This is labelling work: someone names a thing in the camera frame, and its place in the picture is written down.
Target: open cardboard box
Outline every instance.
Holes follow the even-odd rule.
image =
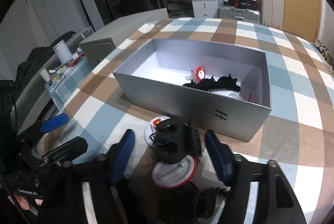
[[[231,74],[241,87],[231,91],[200,91],[183,87],[191,69],[203,67],[206,78]],[[199,40],[153,39],[115,71],[129,100],[148,110],[176,116],[195,126],[249,142],[271,112],[270,85],[265,52]]]

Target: gray box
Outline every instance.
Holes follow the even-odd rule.
[[[207,78],[231,74],[241,87],[239,100],[227,91],[183,87],[191,69],[201,66]],[[195,126],[249,142],[271,112],[265,52],[199,40],[153,39],[115,71],[129,100],[148,110],[177,116]]]
[[[165,8],[118,18],[84,39],[80,47],[87,56],[89,64],[95,68],[142,25],[163,19],[168,19]]]

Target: white wall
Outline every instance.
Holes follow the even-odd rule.
[[[319,40],[334,56],[334,12],[326,0],[322,0],[322,15],[319,31]]]

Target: black box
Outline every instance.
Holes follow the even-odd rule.
[[[234,0],[223,0],[223,2],[226,6],[234,6]]]
[[[241,9],[258,10],[258,2],[254,0],[234,0],[234,6]]]

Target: luggage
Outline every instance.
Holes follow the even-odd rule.
[[[233,6],[222,5],[218,8],[218,18],[235,21],[261,23],[260,12],[251,9],[240,9]]]
[[[282,29],[284,0],[258,0],[261,25]]]

